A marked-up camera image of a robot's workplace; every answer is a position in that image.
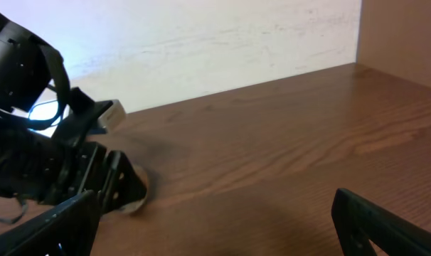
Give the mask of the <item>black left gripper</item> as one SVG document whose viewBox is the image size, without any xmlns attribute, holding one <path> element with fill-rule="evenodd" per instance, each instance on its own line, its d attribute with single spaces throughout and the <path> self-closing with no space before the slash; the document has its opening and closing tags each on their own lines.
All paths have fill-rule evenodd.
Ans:
<svg viewBox="0 0 431 256">
<path fill-rule="evenodd" d="M 71 146 L 0 124 L 0 197 L 22 196 L 54 206 L 84 191 L 102 190 L 102 213 L 137 212 L 146 202 L 147 185 L 122 151 L 108 154 L 106 174 L 106 153 L 96 142 Z"/>
</svg>

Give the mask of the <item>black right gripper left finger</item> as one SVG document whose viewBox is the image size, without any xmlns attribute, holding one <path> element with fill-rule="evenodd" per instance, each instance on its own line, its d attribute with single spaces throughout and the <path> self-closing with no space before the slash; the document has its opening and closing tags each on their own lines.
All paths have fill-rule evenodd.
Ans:
<svg viewBox="0 0 431 256">
<path fill-rule="evenodd" d="M 85 191 L 0 235 L 0 255 L 89 255 L 101 211 Z"/>
</svg>

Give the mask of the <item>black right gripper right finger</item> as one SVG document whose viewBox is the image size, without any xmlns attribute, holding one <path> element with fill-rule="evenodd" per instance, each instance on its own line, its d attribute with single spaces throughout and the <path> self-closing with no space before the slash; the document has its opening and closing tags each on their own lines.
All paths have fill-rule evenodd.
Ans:
<svg viewBox="0 0 431 256">
<path fill-rule="evenodd" d="M 431 233 L 348 189 L 336 190 L 331 217 L 345 256 L 375 255 L 372 244 L 388 255 L 431 255 Z"/>
</svg>

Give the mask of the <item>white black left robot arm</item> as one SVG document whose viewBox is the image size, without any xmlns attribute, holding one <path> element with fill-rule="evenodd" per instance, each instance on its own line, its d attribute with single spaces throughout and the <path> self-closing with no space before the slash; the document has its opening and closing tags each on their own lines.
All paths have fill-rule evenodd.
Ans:
<svg viewBox="0 0 431 256">
<path fill-rule="evenodd" d="M 87 137 L 125 116 L 71 87 L 60 53 L 0 13 L 0 197 L 57 205 L 95 192 L 103 213 L 133 213 L 147 185 L 122 151 Z"/>
</svg>

